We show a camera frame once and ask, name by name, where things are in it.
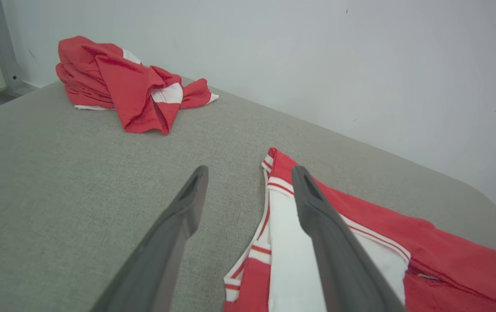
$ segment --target gray fabric surface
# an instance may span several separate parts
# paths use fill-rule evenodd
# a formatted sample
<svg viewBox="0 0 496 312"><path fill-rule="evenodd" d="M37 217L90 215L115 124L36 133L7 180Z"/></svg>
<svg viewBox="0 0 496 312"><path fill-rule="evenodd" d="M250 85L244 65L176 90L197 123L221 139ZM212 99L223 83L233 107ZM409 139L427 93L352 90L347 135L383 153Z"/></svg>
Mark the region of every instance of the gray fabric surface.
<svg viewBox="0 0 496 312"><path fill-rule="evenodd" d="M115 112L74 109L55 83L0 107L0 312L87 311L190 173L209 166L173 311L218 311L222 277L264 203L275 146L322 182L496 249L496 207L470 186L214 90L169 136L126 133Z"/></svg>

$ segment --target clothing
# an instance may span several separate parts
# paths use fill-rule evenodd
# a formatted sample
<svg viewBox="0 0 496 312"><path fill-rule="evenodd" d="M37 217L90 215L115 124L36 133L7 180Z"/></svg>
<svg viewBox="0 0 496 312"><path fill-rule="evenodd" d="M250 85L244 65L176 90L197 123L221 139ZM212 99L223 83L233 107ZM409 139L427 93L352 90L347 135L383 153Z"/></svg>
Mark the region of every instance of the clothing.
<svg viewBox="0 0 496 312"><path fill-rule="evenodd" d="M272 259L269 284L258 279L259 288L269 291L252 299L267 297L270 311L325 311L311 240L293 218L291 170L297 164L271 148L262 165ZM409 311L496 312L495 250L316 182ZM238 298L249 274L236 279Z"/></svg>
<svg viewBox="0 0 496 312"><path fill-rule="evenodd" d="M169 134L179 109L215 101L205 79L183 87L181 77L145 67L130 51L77 36L59 42L57 76L76 108L115 109L127 132Z"/></svg>

